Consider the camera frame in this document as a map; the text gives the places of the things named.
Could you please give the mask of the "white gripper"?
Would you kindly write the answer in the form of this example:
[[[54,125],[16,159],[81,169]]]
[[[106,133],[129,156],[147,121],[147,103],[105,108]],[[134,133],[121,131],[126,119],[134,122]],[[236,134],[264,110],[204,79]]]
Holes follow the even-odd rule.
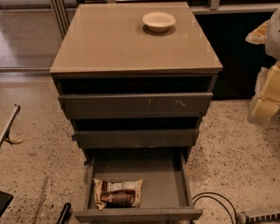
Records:
[[[266,42],[268,21],[249,33],[245,41],[253,45]],[[253,124],[264,124],[280,109],[280,60],[269,69],[260,98],[254,96],[248,109],[247,120]]]

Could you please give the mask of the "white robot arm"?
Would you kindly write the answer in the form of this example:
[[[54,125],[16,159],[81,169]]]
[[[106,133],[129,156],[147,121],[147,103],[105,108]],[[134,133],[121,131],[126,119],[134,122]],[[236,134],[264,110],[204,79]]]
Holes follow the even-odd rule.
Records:
[[[280,7],[249,33],[245,41],[254,45],[263,44],[266,54],[276,59],[271,68],[260,68],[247,115],[249,122],[262,124],[280,109]]]

